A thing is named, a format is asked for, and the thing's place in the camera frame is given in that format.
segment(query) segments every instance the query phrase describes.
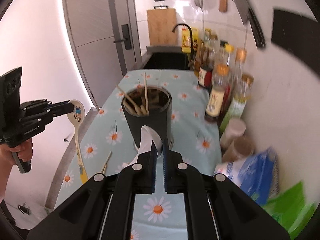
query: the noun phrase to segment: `green bag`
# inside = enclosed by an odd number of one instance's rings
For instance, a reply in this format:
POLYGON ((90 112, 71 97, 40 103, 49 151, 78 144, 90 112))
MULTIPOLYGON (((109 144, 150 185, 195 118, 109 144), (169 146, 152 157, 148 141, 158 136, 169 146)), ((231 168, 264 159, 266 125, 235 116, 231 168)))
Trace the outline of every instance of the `green bag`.
POLYGON ((263 209, 288 231, 291 239, 299 235, 316 210, 314 204, 305 203, 302 181, 270 199, 263 209))

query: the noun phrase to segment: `cartoon character print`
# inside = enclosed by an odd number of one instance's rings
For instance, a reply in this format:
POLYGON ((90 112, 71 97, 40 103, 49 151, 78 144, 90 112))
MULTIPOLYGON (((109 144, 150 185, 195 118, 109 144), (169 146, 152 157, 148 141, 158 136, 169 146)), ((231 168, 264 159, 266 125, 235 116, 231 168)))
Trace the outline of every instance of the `cartoon character print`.
POLYGON ((77 119, 78 122, 81 121, 81 108, 78 106, 76 106, 75 119, 77 119))

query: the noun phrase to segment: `door handle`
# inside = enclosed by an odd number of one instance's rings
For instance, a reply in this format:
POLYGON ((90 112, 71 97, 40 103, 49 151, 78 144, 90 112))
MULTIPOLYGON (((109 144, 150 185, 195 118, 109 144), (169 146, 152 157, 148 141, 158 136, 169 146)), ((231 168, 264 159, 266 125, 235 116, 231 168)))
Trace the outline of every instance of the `door handle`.
POLYGON ((128 39, 116 40, 116 41, 113 41, 113 43, 123 42, 123 41, 127 41, 127 40, 128 39))

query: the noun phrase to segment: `table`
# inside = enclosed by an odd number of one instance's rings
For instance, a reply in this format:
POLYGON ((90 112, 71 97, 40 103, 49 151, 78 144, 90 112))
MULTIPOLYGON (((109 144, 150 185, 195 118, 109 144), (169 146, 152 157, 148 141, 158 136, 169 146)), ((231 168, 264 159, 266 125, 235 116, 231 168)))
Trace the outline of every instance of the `table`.
MULTIPOLYGON (((181 153, 185 163, 212 176, 216 165, 221 162, 221 150, 217 125, 204 120, 208 91, 198 86, 192 71, 145 72, 147 84, 162 86, 172 95, 172 150, 181 153)), ((124 91, 142 86, 143 73, 144 70, 128 72, 119 86, 124 91)), ((130 163, 137 154, 121 108, 122 98, 118 89, 112 92, 80 143, 89 177, 101 171, 110 151, 107 176, 119 173, 122 164, 130 163)), ((164 192, 162 161, 161 156, 157 160, 155 193, 136 195, 131 240, 187 239, 183 194, 167 195, 164 192)), ((56 207, 81 185, 75 155, 62 183, 56 207)))

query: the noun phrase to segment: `human arm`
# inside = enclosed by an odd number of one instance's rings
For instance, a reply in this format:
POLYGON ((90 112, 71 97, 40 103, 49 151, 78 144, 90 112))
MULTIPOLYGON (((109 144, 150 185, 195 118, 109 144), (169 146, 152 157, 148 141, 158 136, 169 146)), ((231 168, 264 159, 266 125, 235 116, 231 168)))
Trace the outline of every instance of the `human arm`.
POLYGON ((19 152, 18 157, 24 162, 30 161, 32 158, 32 145, 31 139, 21 143, 15 148, 9 148, 6 144, 0 145, 0 202, 4 198, 12 166, 15 165, 12 152, 19 152))

